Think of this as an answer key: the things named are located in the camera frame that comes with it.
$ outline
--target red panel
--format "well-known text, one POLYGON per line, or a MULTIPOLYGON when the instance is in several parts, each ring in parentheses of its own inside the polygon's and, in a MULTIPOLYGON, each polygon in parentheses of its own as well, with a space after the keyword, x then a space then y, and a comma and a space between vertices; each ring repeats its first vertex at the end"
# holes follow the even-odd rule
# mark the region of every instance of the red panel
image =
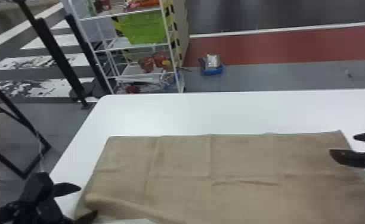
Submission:
POLYGON ((365 60, 365 27, 191 39, 184 66, 207 53, 226 65, 365 60))

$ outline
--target item on shelf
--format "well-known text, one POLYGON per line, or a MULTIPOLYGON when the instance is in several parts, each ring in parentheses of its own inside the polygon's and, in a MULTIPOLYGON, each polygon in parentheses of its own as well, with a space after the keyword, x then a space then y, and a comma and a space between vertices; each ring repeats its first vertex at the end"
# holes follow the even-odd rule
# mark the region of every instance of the item on shelf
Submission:
POLYGON ((141 69, 145 71, 145 73, 153 72, 154 68, 154 60, 153 58, 141 58, 138 61, 138 64, 141 66, 141 69))
POLYGON ((88 1, 88 12, 91 16, 97 16, 97 14, 103 12, 103 4, 101 0, 87 0, 87 1, 88 1))
POLYGON ((170 59, 167 58, 164 52, 157 52, 153 54, 153 59, 156 67, 163 68, 166 71, 173 71, 173 66, 170 59))
POLYGON ((166 54, 164 52, 157 52, 153 54, 153 59, 156 67, 162 68, 163 61, 167 60, 166 54))
POLYGON ((110 4, 110 0, 100 0, 102 2, 102 9, 104 11, 111 10, 112 5, 110 4))
POLYGON ((162 61, 162 67, 166 71, 173 71, 173 65, 170 60, 162 61))
POLYGON ((125 89, 127 91, 127 94, 139 94, 140 88, 137 86, 129 86, 125 89))
POLYGON ((91 16, 95 16, 96 15, 96 12, 95 12, 94 7, 93 7, 94 4, 92 4, 94 0, 86 0, 86 1, 87 1, 87 4, 88 4, 88 12, 89 12, 89 14, 91 16))
POLYGON ((159 4, 159 0, 128 0, 126 3, 128 8, 150 7, 159 4))
POLYGON ((161 43, 166 36, 161 11, 130 14, 113 19, 113 25, 131 44, 161 43))
POLYGON ((205 76, 213 76, 223 72, 224 66, 219 55, 208 54, 204 58, 198 58, 198 61, 202 69, 202 74, 205 76))

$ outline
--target white table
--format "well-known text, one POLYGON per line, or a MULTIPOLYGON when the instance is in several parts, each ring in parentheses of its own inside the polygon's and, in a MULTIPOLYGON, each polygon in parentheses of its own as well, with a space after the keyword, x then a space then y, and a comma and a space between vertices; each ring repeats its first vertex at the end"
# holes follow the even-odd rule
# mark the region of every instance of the white table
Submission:
MULTIPOLYGON (((365 90, 110 95, 88 116, 51 173, 85 187, 110 136, 365 132, 365 90)), ((73 218, 80 193, 59 198, 73 218)))

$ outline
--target black pole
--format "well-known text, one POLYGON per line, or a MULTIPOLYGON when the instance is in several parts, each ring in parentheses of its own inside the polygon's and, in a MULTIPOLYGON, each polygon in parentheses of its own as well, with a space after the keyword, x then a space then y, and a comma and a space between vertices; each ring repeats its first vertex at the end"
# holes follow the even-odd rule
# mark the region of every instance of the black pole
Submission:
POLYGON ((36 20, 31 10, 25 3, 25 0, 15 0, 15 2, 18 3, 21 10, 24 12, 25 16, 30 21, 32 27, 35 29, 38 36, 41 38, 46 49, 52 55, 59 69, 66 77, 67 81, 70 83, 70 86, 73 88, 77 98, 81 101, 83 108, 90 108, 90 105, 85 100, 85 97, 87 97, 88 94, 85 93, 85 90, 82 84, 80 83, 77 74, 72 69, 69 61, 67 60, 60 46, 54 39, 45 20, 43 18, 39 18, 36 20))
POLYGON ((86 56, 86 59, 88 59, 89 65, 91 65, 91 68, 98 80, 99 85, 102 87, 103 92, 106 95, 112 94, 112 92, 109 89, 108 83, 106 82, 105 78, 102 75, 102 72, 98 68, 97 62, 95 61, 94 53, 91 51, 91 48, 89 47, 88 43, 85 41, 85 39, 82 37, 81 31, 79 30, 74 16, 69 14, 65 16, 66 21, 71 27, 71 30, 73 31, 79 46, 82 48, 83 53, 86 56))

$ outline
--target gray floor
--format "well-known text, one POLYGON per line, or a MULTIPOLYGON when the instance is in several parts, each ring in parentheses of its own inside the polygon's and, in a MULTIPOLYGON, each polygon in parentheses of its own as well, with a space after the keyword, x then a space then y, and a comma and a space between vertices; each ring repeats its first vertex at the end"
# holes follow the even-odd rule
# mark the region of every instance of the gray floor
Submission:
POLYGON ((223 74, 184 72, 187 92, 295 91, 365 88, 365 61, 227 66, 223 74))
MULTIPOLYGON (((52 170, 90 110, 79 104, 17 104, 53 149, 44 157, 43 167, 52 170)), ((38 154, 38 142, 24 126, 0 114, 0 152, 18 167, 25 168, 38 154)), ((24 181, 0 163, 0 206, 16 200, 24 181)))

